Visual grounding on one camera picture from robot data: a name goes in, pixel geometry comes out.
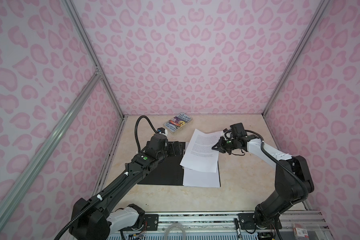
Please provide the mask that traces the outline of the printed paper sheet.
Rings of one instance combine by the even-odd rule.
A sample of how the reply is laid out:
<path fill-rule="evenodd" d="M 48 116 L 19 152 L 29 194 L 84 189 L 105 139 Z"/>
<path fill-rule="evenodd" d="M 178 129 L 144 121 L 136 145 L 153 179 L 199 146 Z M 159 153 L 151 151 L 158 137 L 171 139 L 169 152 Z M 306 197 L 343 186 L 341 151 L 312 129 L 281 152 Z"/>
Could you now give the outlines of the printed paper sheet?
<path fill-rule="evenodd" d="M 183 167 L 183 186 L 185 187 L 198 187 L 198 188 L 220 188 L 220 172 L 219 166 L 217 166 L 214 173 L 210 172 L 198 172 Z"/>
<path fill-rule="evenodd" d="M 212 150 L 223 132 L 205 134 L 195 129 L 180 165 L 203 173 L 215 173 L 218 168 L 219 151 Z"/>

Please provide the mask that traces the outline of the white and black folder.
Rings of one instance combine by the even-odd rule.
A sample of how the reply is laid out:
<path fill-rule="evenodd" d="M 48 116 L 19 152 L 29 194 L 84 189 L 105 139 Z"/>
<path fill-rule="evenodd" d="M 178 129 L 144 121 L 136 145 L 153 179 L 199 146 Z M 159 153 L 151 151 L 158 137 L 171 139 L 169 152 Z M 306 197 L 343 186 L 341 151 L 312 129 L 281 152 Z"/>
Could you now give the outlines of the white and black folder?
<path fill-rule="evenodd" d="M 183 186 L 184 169 L 180 165 L 183 156 L 166 158 L 139 185 Z"/>

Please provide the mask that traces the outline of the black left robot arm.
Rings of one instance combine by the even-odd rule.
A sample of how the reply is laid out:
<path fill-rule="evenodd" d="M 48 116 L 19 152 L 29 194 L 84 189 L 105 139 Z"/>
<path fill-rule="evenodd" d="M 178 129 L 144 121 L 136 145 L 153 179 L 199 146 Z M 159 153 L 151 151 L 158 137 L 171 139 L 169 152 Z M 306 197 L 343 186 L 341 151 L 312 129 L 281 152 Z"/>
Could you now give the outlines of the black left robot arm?
<path fill-rule="evenodd" d="M 137 146 L 137 154 L 116 179 L 90 199 L 81 198 L 75 203 L 71 220 L 56 235 L 57 240 L 65 232 L 77 240 L 106 240 L 114 226 L 108 218 L 119 201 L 159 164 L 184 154 L 182 143 L 170 142 L 164 128 L 153 131 L 151 140 L 145 147 Z"/>

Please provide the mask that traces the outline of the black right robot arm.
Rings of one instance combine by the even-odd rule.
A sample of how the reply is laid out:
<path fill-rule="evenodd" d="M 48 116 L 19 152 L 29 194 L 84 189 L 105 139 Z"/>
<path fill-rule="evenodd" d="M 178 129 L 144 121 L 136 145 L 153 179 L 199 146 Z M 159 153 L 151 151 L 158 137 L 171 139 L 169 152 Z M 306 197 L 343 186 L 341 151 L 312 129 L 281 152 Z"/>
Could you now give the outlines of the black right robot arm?
<path fill-rule="evenodd" d="M 251 153 L 275 168 L 275 190 L 254 210 L 253 224 L 257 228 L 277 226 L 284 212 L 304 202 L 315 189 L 304 157 L 292 156 L 267 145 L 263 136 L 246 130 L 242 123 L 223 130 L 212 150 L 228 155 L 234 150 L 240 150 L 242 155 Z"/>

